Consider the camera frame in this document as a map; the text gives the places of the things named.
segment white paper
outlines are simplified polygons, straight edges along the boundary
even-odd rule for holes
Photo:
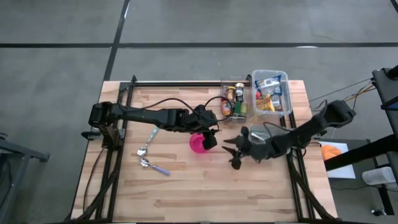
[[[348,152],[348,147],[347,144],[345,143],[337,143],[337,142],[325,142],[325,141],[320,141],[320,144],[322,146],[334,146],[338,148],[341,153]],[[355,173],[354,173],[354,168],[352,165],[340,167],[338,169],[330,170],[328,171],[328,177],[329,178],[346,178],[346,179],[355,179]]]

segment wooden tabletop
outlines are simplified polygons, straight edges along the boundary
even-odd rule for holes
[[[296,123],[300,126],[311,117],[311,110],[301,80],[289,81]],[[119,82],[104,82],[99,101],[116,102]],[[220,94],[219,87],[134,87],[131,106],[151,105],[164,98],[176,97],[192,107],[204,104]],[[167,101],[153,108],[184,108],[177,101]],[[220,118],[220,101],[208,107]],[[267,118],[279,124],[279,118]],[[218,145],[206,154],[195,154],[188,142],[190,135],[159,130],[148,147],[147,159],[154,165],[171,171],[166,176],[141,167],[137,150],[145,144],[155,126],[129,122],[126,131],[123,161],[114,210],[114,222],[292,222],[297,221],[286,157],[269,159],[256,164],[243,159],[240,170],[234,170],[228,160],[231,155],[221,146],[224,139],[236,137],[242,124],[220,123],[216,133]],[[82,213],[83,195],[94,161],[101,151],[102,140],[90,141],[73,206],[72,218]],[[98,193],[105,154],[95,170],[88,189],[86,206]],[[336,208],[320,148],[307,147],[304,157],[312,192],[330,214]],[[303,210],[305,204],[300,192]],[[104,214],[108,203],[104,205]]]

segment pink cup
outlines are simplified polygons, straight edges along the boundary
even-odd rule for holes
[[[203,140],[205,137],[202,134],[192,134],[189,139],[189,146],[195,153],[206,153],[207,150],[203,147]]]

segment concrete floor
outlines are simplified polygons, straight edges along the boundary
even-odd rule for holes
[[[110,43],[123,2],[0,0],[0,43]],[[389,0],[132,0],[121,42],[398,42],[397,24],[398,13]],[[109,53],[0,49],[0,131],[10,141],[51,153],[47,164],[30,164],[14,222],[59,222],[68,215],[87,144],[80,133],[89,128]],[[382,47],[119,49],[111,80],[129,80],[132,74],[139,80],[209,80],[255,69],[283,70],[290,79],[304,80],[312,99],[370,78],[374,69],[395,66],[396,55],[398,48]],[[327,99],[342,99],[364,84]],[[333,138],[376,140],[390,134],[379,105],[375,91],[360,96],[355,121]],[[380,206],[373,200],[353,203],[352,192],[333,194],[344,220],[364,221],[358,217]],[[368,220],[393,223],[391,218]]]

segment metal spoon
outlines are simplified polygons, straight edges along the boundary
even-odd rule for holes
[[[158,127],[155,127],[154,131],[152,132],[152,134],[149,136],[149,139],[145,143],[145,146],[142,146],[138,149],[138,151],[137,151],[138,156],[142,157],[148,153],[148,148],[147,148],[148,144],[150,143],[150,140],[152,140],[152,138],[155,136],[158,129],[159,129]]]
[[[140,159],[139,159],[139,162],[141,163],[141,165],[142,165],[143,167],[149,167],[149,166],[151,166],[151,167],[154,168],[155,170],[157,170],[157,171],[159,171],[159,172],[161,172],[161,173],[163,173],[163,174],[165,174],[165,175],[170,175],[170,171],[165,170],[165,169],[163,169],[163,168],[160,168],[160,167],[158,167],[158,166],[152,165],[152,164],[149,162],[149,160],[147,160],[147,159],[145,159],[145,158],[140,158]]]

